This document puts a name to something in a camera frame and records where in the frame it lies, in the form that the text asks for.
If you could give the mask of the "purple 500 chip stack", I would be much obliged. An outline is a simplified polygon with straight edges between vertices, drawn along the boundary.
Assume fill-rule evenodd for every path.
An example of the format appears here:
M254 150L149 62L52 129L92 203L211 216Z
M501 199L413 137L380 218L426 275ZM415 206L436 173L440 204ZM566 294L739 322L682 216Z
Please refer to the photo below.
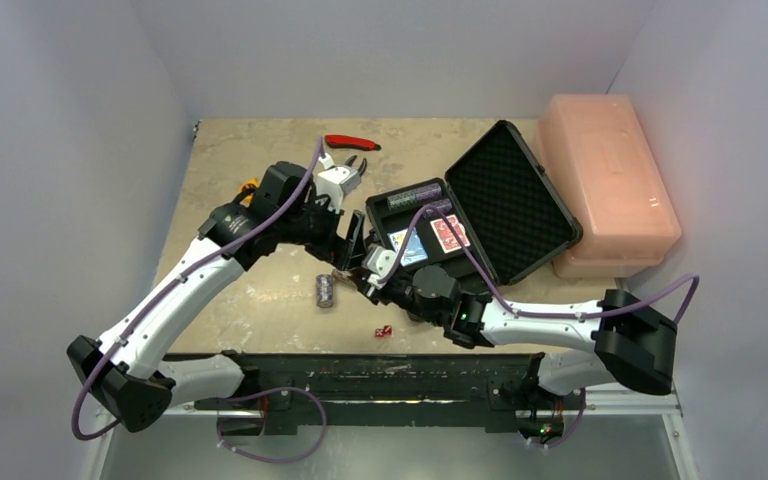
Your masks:
M446 214L452 209L452 203L449 199L441 199L430 202L423 206L422 215L424 218L432 218L439 213Z

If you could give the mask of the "brown 100 chip stack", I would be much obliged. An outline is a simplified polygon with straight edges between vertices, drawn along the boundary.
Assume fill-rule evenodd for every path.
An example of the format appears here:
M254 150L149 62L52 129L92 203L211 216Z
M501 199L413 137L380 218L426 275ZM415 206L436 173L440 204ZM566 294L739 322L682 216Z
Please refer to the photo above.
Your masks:
M332 271L332 276L336 280L340 280L342 282L358 282L363 279L363 272L360 268L351 268L346 270L334 269Z

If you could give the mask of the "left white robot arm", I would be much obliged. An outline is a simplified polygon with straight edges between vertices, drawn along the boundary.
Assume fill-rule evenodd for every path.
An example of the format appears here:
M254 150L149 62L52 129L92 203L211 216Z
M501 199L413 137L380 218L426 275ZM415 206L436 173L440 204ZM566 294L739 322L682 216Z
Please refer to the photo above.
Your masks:
M73 436L89 441L118 425L139 432L168 408L200 400L252 405L258 382L241 354L164 357L217 295L278 245L301 245L329 264L341 261L357 241L336 233L342 204L367 166L357 157L336 164L325 153L307 167L277 162L258 185L242 185L215 208L175 267L131 312L99 337L78 336L68 346L82 383L71 411Z

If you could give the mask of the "red playing card deck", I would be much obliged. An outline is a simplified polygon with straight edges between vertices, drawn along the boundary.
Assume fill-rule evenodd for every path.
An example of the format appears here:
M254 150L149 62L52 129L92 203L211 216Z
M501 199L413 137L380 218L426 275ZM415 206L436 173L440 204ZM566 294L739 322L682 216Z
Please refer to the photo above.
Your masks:
M432 220L430 225L445 254L456 252L463 246L471 246L466 230L456 215L448 215L446 220L442 218Z

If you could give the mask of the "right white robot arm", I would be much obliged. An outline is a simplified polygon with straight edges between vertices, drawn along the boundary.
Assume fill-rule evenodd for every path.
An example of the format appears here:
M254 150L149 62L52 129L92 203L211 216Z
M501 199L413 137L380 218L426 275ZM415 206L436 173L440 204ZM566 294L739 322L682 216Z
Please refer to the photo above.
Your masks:
M609 289L602 299L575 304L533 304L465 292L437 266L399 271L390 279L357 268L349 277L372 303L395 304L442 328L462 348L556 348L533 360L521 381L533 406L614 382L655 396L672 390L677 323L626 291Z

